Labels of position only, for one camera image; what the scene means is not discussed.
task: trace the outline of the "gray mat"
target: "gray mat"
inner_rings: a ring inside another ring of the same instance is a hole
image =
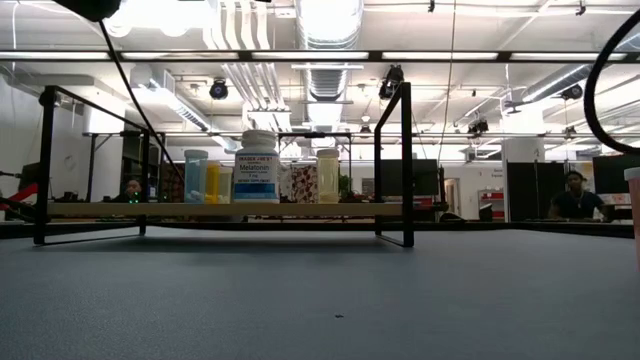
[[[0,358],[640,359],[632,240],[434,232],[416,244],[157,228],[1,241]]]

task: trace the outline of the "black camera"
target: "black camera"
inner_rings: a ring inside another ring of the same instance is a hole
[[[402,71],[400,65],[391,65],[391,68],[389,69],[389,72],[387,73],[387,76],[385,77],[384,82],[380,87],[380,92],[378,93],[380,99],[391,99],[393,93],[396,92],[398,86],[400,86],[400,83],[402,83],[403,81],[404,72]]]
[[[211,87],[211,90],[209,90],[211,98],[214,100],[224,100],[227,98],[227,95],[229,95],[229,89],[227,89],[227,85],[225,85],[225,83],[225,79],[217,78],[213,80],[213,86]]]
[[[560,97],[564,100],[569,100],[569,99],[578,100],[582,97],[583,93],[584,92],[582,91],[582,87],[580,87],[580,85],[574,85],[566,89],[565,91],[561,92]]]

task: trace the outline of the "wooden shelf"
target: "wooden shelf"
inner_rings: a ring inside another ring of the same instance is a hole
[[[400,204],[116,204],[116,203],[50,203],[49,215],[149,215],[149,216],[231,216],[231,215],[297,215],[297,216],[400,216]]]

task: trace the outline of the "black wire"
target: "black wire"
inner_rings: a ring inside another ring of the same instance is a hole
[[[598,58],[591,69],[591,73],[589,74],[584,90],[584,115],[593,135],[595,135],[595,137],[604,145],[619,152],[633,155],[640,155],[640,148],[629,146],[614,140],[600,125],[600,120],[598,120],[596,111],[595,94],[598,78],[607,64],[609,56],[614,52],[620,41],[622,41],[638,23],[640,23],[640,10],[631,15],[631,17],[625,21],[622,26],[620,26],[613,36],[611,36],[609,41],[607,41],[607,44],[600,52],[600,55],[598,55]]]
[[[116,64],[116,67],[118,68],[120,77],[124,82],[124,86],[127,88],[127,92],[129,92],[129,96],[131,97],[133,104],[135,105],[136,109],[140,113],[142,120],[144,120],[144,123],[147,125],[147,130],[151,135],[153,135],[153,138],[156,139],[156,142],[158,143],[158,146],[160,146],[162,153],[164,154],[164,156],[167,157],[167,160],[169,160],[169,163],[173,167],[173,170],[176,172],[176,174],[178,174],[178,177],[180,178],[182,185],[184,185],[184,177],[178,170],[178,167],[176,166],[176,164],[173,163],[173,160],[171,160],[171,156],[169,156],[169,152],[164,147],[164,144],[162,143],[162,140],[160,140],[158,133],[156,133],[156,131],[153,129],[153,126],[151,126],[149,119],[147,119],[147,116],[144,114],[144,111],[142,111],[142,107],[140,106],[140,103],[138,103],[138,99],[136,99],[136,96],[133,94],[133,89],[131,89],[131,85],[129,85],[129,80],[127,80],[127,76],[125,75],[124,70],[122,69],[122,64],[120,64],[120,60],[118,59],[118,54],[116,53],[116,50],[113,48],[113,44],[111,43],[111,38],[109,38],[109,33],[107,32],[107,28],[104,26],[104,22],[100,20],[99,24],[100,24],[100,29],[102,29],[102,34],[104,35],[104,40],[107,42],[107,47],[109,48],[109,55],[111,56],[111,58],[113,59],[113,62]]]

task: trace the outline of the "white container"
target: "white container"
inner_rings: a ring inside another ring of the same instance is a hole
[[[339,177],[340,153],[336,149],[319,150],[318,157],[318,203],[337,204],[340,201]]]
[[[218,204],[231,203],[231,185],[233,183],[233,169],[221,167],[218,174]]]
[[[270,131],[247,130],[242,134],[242,149],[236,153],[233,202],[280,203],[280,157],[275,148],[276,136]]]

